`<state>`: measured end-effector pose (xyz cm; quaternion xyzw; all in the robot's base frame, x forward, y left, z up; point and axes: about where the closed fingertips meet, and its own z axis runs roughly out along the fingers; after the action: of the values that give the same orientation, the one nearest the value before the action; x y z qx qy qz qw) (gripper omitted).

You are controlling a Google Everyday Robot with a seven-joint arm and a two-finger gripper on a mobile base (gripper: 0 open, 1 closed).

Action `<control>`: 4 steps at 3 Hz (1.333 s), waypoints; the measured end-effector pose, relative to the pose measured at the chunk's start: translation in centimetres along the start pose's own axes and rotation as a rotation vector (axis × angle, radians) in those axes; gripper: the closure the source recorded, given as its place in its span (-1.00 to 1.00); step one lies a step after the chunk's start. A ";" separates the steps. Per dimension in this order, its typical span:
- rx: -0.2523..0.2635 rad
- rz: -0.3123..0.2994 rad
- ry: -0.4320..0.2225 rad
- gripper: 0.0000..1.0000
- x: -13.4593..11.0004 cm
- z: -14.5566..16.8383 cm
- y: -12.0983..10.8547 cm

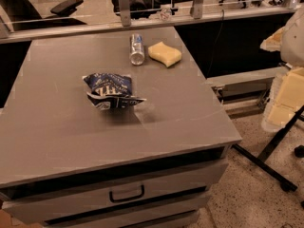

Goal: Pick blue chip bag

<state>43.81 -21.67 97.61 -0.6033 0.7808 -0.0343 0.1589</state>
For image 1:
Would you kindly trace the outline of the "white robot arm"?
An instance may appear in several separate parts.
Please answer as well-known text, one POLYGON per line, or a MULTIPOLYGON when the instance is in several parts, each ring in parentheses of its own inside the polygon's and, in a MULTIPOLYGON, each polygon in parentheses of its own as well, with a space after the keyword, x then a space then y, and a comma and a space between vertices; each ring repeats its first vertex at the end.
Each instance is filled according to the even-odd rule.
POLYGON ((304 105, 304 8, 298 9, 286 25, 265 39, 260 47, 279 51, 281 60, 291 67, 273 79, 261 122, 265 131, 277 132, 304 105))

